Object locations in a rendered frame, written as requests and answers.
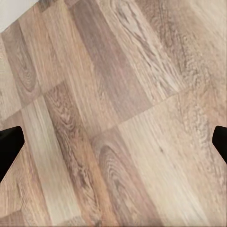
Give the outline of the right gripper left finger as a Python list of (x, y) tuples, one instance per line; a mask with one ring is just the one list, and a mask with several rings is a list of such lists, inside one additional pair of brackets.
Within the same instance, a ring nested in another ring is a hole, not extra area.
[(25, 143), (20, 126), (0, 131), (0, 182)]

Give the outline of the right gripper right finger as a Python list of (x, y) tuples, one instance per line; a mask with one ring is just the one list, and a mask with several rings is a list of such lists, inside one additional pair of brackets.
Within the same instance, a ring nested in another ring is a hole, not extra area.
[(227, 128), (216, 126), (212, 143), (227, 164)]

